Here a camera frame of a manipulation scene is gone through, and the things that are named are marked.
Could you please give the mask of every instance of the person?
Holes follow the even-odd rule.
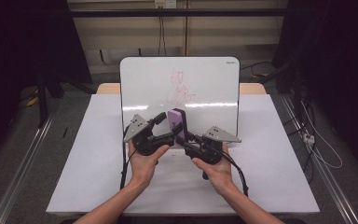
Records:
[[[124,210],[149,186],[158,159],[168,149],[169,146],[162,146],[150,156],[142,156],[135,152],[130,159],[132,178],[127,186],[78,219],[75,224],[114,223]],[[226,143],[223,143],[223,150],[228,153]],[[135,146],[132,141],[129,141],[129,155],[134,151]],[[226,200],[245,223],[282,223],[275,216],[252,202],[237,188],[232,180],[231,164],[228,161],[222,159],[215,165],[205,163],[198,158],[193,158],[192,161],[207,174],[216,193]]]

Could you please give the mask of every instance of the forearm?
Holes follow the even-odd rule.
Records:
[[[227,186],[220,194],[243,221],[248,224],[282,223],[279,219],[252,202],[234,184]]]
[[[131,181],[124,189],[115,194],[105,203],[96,207],[85,216],[80,218],[76,224],[84,223],[113,223],[124,212],[124,210],[135,201],[145,190],[145,186]]]

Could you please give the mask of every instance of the white cable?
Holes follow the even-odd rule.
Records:
[[[312,120],[310,120],[310,115],[308,114],[307,108],[304,106],[304,103],[301,101],[302,106],[304,107],[304,111],[305,114],[307,115],[308,120],[310,121],[310,126],[312,126],[312,129],[322,138],[322,140],[324,140],[324,142],[333,150],[333,152],[337,155],[338,159],[339,159],[339,166],[335,166],[332,165],[330,163],[328,163],[327,161],[325,161],[321,156],[319,156],[315,151],[313,151],[312,147],[310,147],[310,150],[313,152],[313,154],[315,155],[316,158],[318,158],[320,161],[322,161],[324,164],[326,164],[327,166],[330,166],[331,168],[335,168],[335,169],[339,169],[342,167],[342,159],[341,157],[339,157],[338,153],[333,149],[332,146],[330,146],[330,144],[318,133],[318,131],[316,130],[316,128],[313,126]]]

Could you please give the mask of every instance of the white table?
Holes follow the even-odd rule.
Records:
[[[87,213],[119,190],[122,169],[120,97],[91,97],[47,212]],[[229,151],[244,172],[250,198],[270,213],[316,213],[302,173],[269,95],[241,95],[240,144]],[[241,182],[232,170],[237,186]],[[128,171],[127,180],[131,178]],[[124,212],[128,216],[234,215],[181,149],[160,158],[152,183]]]

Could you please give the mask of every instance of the person's left hand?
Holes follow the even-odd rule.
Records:
[[[146,188],[150,181],[153,178],[153,174],[156,168],[158,159],[169,149],[170,147],[164,145],[159,147],[155,153],[150,156],[143,156],[138,152],[132,153],[135,151],[135,146],[132,141],[129,141],[129,156],[132,155],[130,159],[131,169],[132,169],[132,178],[131,181],[134,181],[137,184],[140,184]]]

